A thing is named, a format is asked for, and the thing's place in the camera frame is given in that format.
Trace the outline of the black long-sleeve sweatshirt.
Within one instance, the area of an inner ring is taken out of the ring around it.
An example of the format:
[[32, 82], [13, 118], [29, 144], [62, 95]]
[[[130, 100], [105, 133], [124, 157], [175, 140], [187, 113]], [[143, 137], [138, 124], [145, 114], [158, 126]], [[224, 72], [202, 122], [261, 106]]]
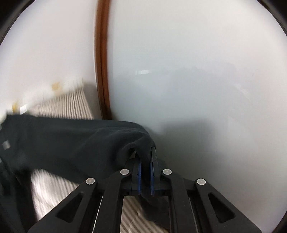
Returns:
[[132, 122], [8, 115], [1, 124], [1, 232], [28, 232], [36, 223], [30, 173], [43, 169], [75, 183], [103, 180], [132, 155], [142, 162], [138, 198], [145, 218], [170, 230], [166, 198], [150, 195], [150, 154], [155, 143]]

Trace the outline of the striped mattress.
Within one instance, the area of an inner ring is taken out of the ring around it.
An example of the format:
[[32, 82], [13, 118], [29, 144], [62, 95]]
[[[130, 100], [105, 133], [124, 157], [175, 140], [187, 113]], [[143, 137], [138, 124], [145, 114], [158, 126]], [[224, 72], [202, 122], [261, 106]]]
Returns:
[[[33, 116], [94, 119], [82, 88], [42, 102], [29, 110]], [[53, 175], [45, 170], [31, 174], [32, 199], [36, 219], [42, 219], [67, 197], [79, 184]], [[120, 232], [167, 232], [148, 221], [135, 197], [124, 197]]]

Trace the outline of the brown wooden door frame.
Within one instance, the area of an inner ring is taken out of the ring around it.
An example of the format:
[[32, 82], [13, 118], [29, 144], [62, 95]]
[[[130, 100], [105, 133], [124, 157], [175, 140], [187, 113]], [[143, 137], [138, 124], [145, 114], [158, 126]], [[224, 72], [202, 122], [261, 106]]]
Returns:
[[97, 92], [102, 119], [112, 119], [107, 70], [107, 33], [110, 1], [98, 1], [95, 18], [94, 55]]

